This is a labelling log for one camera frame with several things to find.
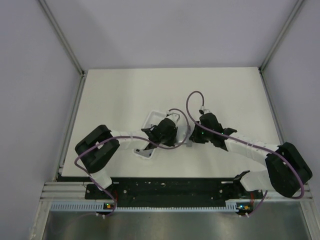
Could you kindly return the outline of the white plastic basket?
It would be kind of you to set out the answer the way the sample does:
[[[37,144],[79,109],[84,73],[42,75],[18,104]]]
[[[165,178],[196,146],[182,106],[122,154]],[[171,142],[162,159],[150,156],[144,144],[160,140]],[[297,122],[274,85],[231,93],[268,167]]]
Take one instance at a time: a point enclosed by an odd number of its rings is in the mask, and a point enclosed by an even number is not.
[[[183,111],[178,110],[178,109],[171,109],[169,112],[172,113],[177,113],[180,114],[180,119],[178,121],[178,123],[176,124],[177,126],[177,134],[176,134],[176,140],[175,140],[175,145],[174,146],[165,146],[163,144],[156,144],[153,145],[151,143],[143,143],[141,145],[138,146],[138,148],[135,148],[133,150],[133,153],[138,156],[141,157],[143,159],[151,159],[154,155],[154,152],[156,150],[156,148],[158,148],[158,146],[162,146],[165,148],[175,148],[175,147],[179,147],[181,145],[186,145],[186,143],[189,141],[189,135],[191,132],[191,126],[189,123],[189,120],[187,118],[187,116],[183,113]],[[164,118],[166,118],[166,114],[164,112],[159,112],[159,111],[155,111],[152,110],[146,120],[144,121],[144,124],[142,125],[142,131],[146,131],[146,135],[147,135],[147,130],[153,126],[156,126],[160,123],[161,120],[163,120]]]

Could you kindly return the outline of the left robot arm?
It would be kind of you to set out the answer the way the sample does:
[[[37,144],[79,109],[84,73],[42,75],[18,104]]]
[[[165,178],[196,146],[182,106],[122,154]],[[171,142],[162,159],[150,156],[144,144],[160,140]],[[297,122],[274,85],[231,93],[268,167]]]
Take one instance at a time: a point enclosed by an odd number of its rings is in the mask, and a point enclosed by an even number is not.
[[[102,198],[109,198],[114,191],[112,179],[107,173],[107,163],[120,150],[136,150],[139,153],[159,146],[174,147],[178,132],[178,115],[167,115],[158,124],[132,133],[110,130],[99,125],[75,146],[75,152],[84,165],[85,172],[94,183]]]

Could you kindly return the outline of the grey card holder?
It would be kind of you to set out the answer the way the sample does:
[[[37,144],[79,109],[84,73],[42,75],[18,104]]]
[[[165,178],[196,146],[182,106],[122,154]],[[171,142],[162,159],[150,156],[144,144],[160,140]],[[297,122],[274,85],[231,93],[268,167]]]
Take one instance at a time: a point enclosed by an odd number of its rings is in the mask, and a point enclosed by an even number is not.
[[[187,148],[191,148],[193,146],[193,142],[192,141],[188,141],[187,143],[186,143],[186,147]]]

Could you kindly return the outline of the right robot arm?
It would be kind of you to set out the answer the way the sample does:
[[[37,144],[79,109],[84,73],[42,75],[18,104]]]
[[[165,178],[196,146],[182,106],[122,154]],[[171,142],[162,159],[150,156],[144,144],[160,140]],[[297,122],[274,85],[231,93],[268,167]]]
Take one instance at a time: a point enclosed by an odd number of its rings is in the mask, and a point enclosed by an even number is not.
[[[275,190],[291,199],[301,199],[305,195],[304,185],[313,173],[292,143],[268,144],[251,139],[233,128],[224,128],[210,111],[202,110],[194,124],[192,142],[212,143],[216,148],[239,154],[264,167],[260,171],[246,170],[238,175],[239,182],[233,185],[237,197],[245,198],[256,190]]]

